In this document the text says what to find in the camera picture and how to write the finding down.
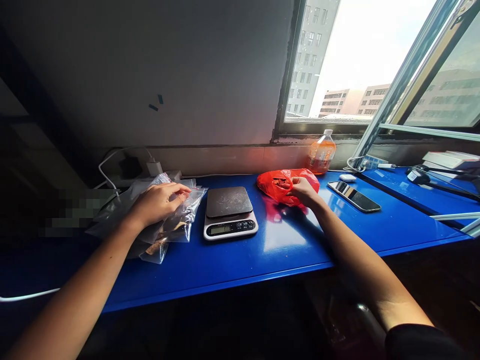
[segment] apartment building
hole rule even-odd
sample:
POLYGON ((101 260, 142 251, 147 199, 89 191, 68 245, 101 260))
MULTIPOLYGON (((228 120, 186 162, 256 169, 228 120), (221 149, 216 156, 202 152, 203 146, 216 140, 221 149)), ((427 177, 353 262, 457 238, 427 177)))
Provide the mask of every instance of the apartment building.
POLYGON ((480 71, 439 71, 406 125, 468 127, 480 113, 480 71))
POLYGON ((375 115, 391 84, 368 86, 355 112, 358 115, 375 115))
POLYGON ((307 0, 286 111, 309 116, 340 0, 307 0))
POLYGON ((363 91, 343 89, 327 91, 321 103, 319 118, 330 114, 356 114, 363 91))

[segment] blue desk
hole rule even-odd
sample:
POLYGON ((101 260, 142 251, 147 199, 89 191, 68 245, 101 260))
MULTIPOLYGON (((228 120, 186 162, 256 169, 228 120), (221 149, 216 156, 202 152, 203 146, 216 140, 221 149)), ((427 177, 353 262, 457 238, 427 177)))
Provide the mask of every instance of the blue desk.
MULTIPOLYGON (((359 212, 327 187, 327 182, 338 178, 338 173, 319 177, 320 196, 381 256, 469 239, 360 179, 353 186, 380 204, 382 210, 371 214, 359 212)), ((192 226, 190 243, 170 244, 161 265, 127 260, 103 311, 331 267, 331 259, 321 244, 323 233, 312 212, 308 210, 305 216, 299 208, 272 203, 257 188, 256 179, 255 175, 198 179, 199 185, 211 189, 244 186, 259 224, 255 236, 225 242, 205 241, 204 198, 192 226)), ((18 296, 61 287, 96 245, 93 237, 82 236, 62 241, 61 245, 39 245, 34 252, 0 258, 1 295, 18 296)))
MULTIPOLYGON (((418 209, 422 209, 428 215, 480 212, 479 202, 432 187, 414 184, 407 179, 405 170, 406 168, 366 170, 362 173, 362 177, 380 189, 395 192, 399 199, 418 209)), ((434 175, 445 180, 444 182, 431 176, 431 182, 434 184, 449 186, 451 188, 454 188, 454 186, 450 184, 455 184, 469 192, 477 193, 477 189, 475 189, 475 186, 469 181, 452 179, 436 173, 434 175)), ((473 220, 466 219, 456 221, 460 223, 461 226, 466 226, 473 220)))

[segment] white box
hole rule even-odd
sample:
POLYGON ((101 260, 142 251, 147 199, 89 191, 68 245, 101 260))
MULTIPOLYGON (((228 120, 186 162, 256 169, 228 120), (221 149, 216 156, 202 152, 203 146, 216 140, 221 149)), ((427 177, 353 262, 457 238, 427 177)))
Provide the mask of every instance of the white box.
POLYGON ((434 163, 451 170, 465 170, 480 168, 480 157, 463 152, 434 152, 429 151, 423 157, 424 161, 434 163))

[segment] phone screen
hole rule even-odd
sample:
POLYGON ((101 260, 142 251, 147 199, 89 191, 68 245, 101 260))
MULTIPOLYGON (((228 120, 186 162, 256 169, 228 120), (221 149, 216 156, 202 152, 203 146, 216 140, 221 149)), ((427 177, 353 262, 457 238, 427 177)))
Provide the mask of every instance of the phone screen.
POLYGON ((335 190, 337 193, 343 195, 348 201, 355 204, 361 210, 371 212, 374 210, 380 210, 380 205, 373 202, 368 197, 358 192, 353 187, 343 181, 329 182, 328 186, 335 190))

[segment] sky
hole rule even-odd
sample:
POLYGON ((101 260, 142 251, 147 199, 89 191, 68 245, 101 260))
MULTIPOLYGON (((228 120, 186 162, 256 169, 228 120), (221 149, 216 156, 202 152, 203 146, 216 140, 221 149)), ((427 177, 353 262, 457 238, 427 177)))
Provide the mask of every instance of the sky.
POLYGON ((310 110, 326 91, 391 83, 435 0, 341 0, 310 110))

